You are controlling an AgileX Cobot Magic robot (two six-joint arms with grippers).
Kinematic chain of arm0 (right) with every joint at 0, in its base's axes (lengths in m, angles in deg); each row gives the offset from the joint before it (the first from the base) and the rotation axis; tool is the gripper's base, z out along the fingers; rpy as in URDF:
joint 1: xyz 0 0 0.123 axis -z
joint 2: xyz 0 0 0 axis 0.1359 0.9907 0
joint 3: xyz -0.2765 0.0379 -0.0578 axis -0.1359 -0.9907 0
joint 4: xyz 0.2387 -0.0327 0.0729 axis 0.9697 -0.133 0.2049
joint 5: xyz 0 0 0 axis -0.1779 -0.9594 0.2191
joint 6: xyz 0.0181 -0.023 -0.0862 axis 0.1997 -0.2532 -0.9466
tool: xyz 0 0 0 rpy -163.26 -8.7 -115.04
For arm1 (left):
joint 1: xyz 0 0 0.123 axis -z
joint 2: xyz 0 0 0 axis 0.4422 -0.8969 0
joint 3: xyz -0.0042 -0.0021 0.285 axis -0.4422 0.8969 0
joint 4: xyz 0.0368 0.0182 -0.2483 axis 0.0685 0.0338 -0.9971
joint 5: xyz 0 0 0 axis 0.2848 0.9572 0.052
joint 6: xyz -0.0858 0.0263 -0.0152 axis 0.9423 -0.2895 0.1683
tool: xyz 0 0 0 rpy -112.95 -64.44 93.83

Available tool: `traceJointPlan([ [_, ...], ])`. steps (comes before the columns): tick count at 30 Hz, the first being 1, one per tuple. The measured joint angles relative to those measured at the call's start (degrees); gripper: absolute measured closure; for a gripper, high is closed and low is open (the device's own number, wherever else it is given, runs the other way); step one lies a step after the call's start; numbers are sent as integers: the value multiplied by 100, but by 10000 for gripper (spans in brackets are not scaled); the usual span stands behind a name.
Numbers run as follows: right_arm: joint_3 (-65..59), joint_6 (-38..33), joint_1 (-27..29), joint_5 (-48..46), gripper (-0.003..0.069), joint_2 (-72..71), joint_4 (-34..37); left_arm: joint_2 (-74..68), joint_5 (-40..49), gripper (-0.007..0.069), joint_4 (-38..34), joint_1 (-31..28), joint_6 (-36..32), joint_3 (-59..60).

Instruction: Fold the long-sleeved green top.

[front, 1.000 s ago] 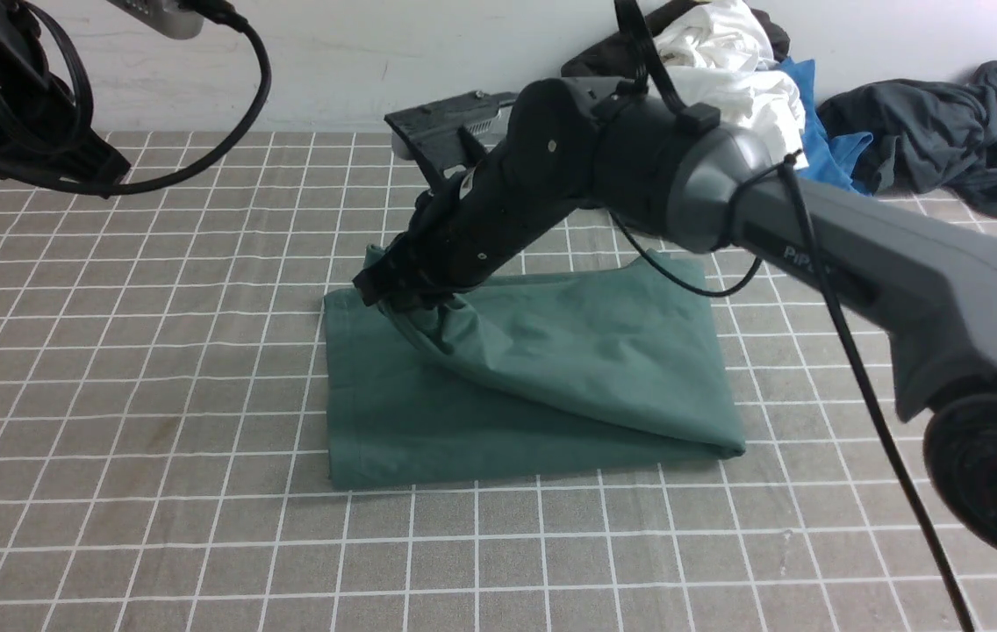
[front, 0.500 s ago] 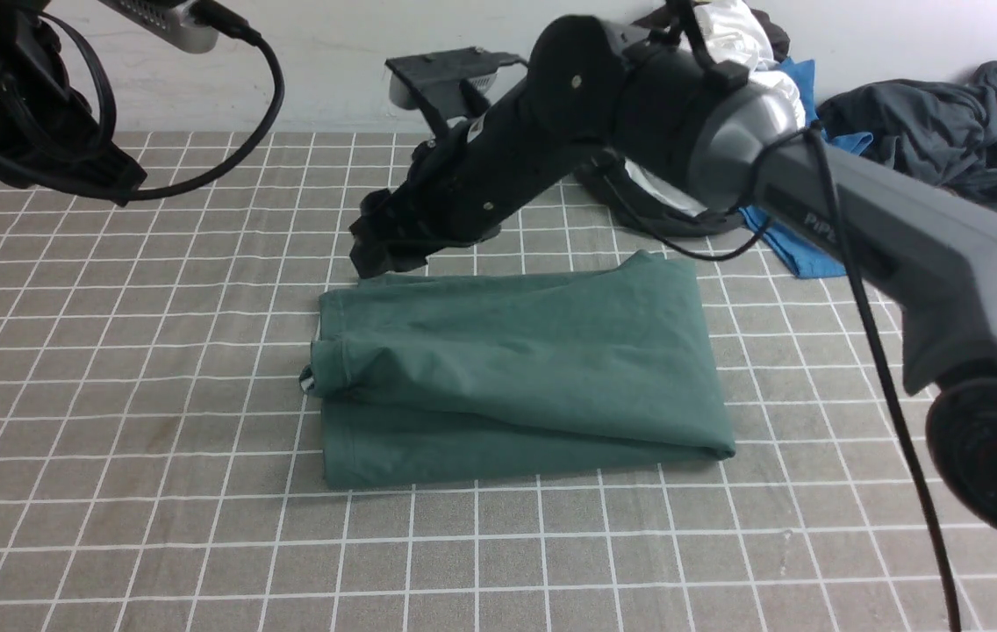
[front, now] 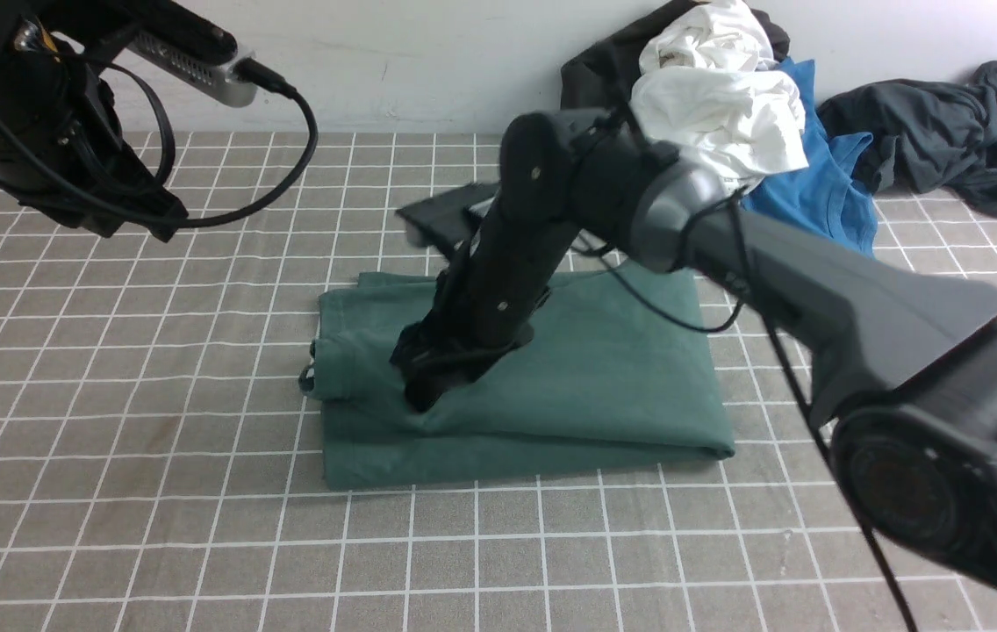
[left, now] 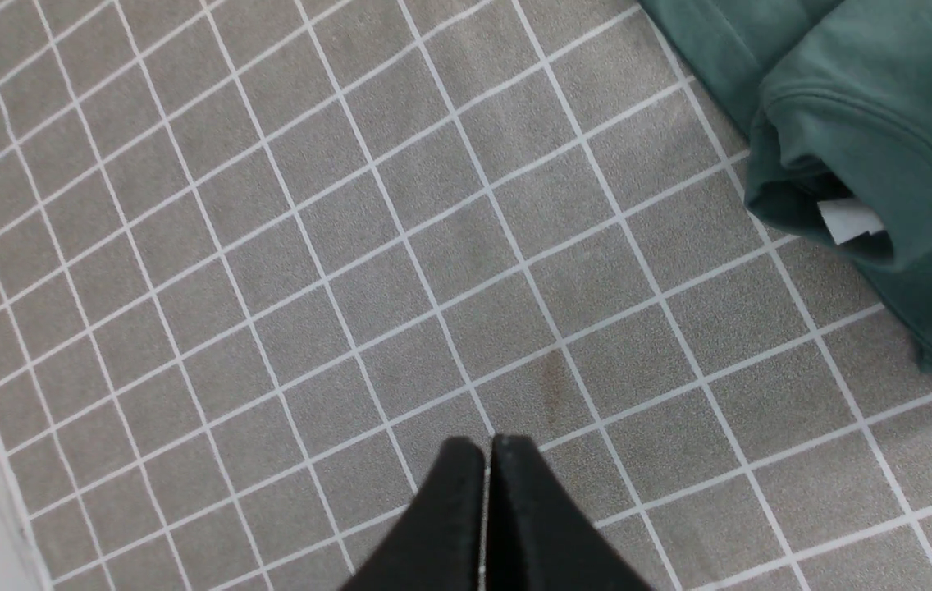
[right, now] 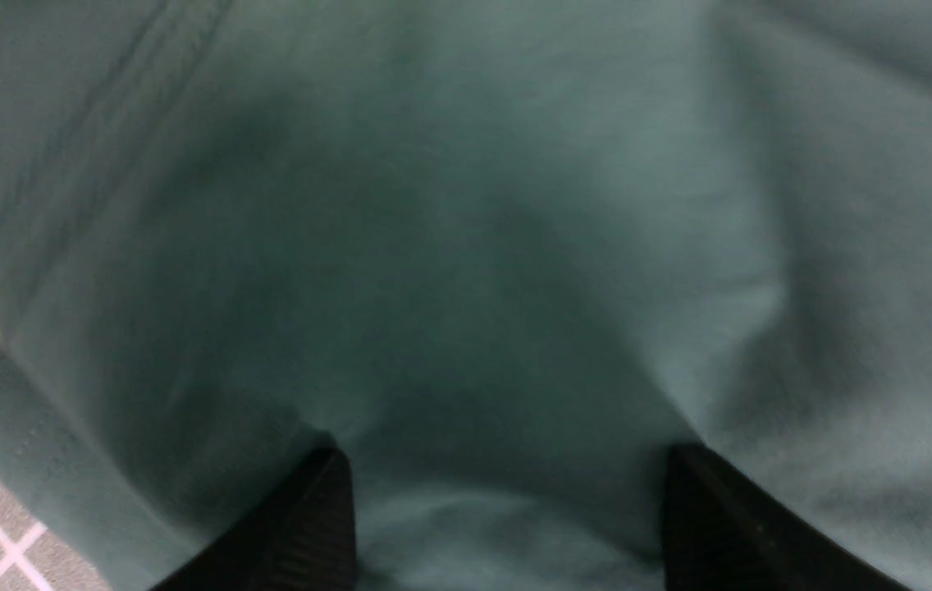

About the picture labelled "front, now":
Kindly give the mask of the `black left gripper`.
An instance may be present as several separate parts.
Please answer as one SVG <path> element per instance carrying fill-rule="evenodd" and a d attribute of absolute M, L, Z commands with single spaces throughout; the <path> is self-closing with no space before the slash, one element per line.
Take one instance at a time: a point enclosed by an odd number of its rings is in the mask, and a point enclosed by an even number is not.
<path fill-rule="evenodd" d="M 110 239 L 126 224 L 145 228 L 159 241 L 169 241 L 189 219 L 185 205 L 149 169 L 125 167 L 104 180 L 78 172 L 68 188 L 50 184 L 22 190 L 20 204 L 41 212 L 62 227 Z"/>

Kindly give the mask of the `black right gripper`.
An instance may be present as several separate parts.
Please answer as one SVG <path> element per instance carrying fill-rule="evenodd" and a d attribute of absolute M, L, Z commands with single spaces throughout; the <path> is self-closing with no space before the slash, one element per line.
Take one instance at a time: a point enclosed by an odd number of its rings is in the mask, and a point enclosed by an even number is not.
<path fill-rule="evenodd" d="M 404 380 L 404 399 L 412 411 L 430 411 L 448 391 L 474 384 L 504 356 L 526 347 L 534 328 L 524 324 L 503 347 L 466 347 L 456 339 L 434 335 L 425 321 L 403 329 L 390 363 Z"/>

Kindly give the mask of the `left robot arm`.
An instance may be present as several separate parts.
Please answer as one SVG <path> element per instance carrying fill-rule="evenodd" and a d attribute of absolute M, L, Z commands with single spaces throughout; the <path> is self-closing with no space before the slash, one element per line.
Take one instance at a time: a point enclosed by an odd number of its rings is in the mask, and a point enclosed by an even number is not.
<path fill-rule="evenodd" d="M 58 225 L 109 239 L 123 220 L 90 207 L 84 191 L 169 241 L 176 229 L 159 219 L 187 219 L 166 187 L 175 153 L 150 172 L 123 139 L 101 72 L 54 39 L 29 1 L 0 1 L 0 189 Z"/>

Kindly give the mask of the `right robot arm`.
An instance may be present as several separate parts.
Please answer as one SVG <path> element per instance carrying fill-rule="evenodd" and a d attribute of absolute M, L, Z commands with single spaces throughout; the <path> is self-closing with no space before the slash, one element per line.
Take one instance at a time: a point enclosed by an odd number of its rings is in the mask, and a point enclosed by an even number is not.
<path fill-rule="evenodd" d="M 875 535 L 997 591 L 997 288 L 888 267 L 743 210 L 718 176 L 615 111 L 538 111 L 507 127 L 499 180 L 407 205 L 399 216 L 441 249 L 427 316 L 391 364 L 417 411 L 478 380 L 531 339 L 557 264 L 593 233 L 655 273 L 695 269 L 810 351 L 805 399 L 785 377 L 884 573 Z"/>

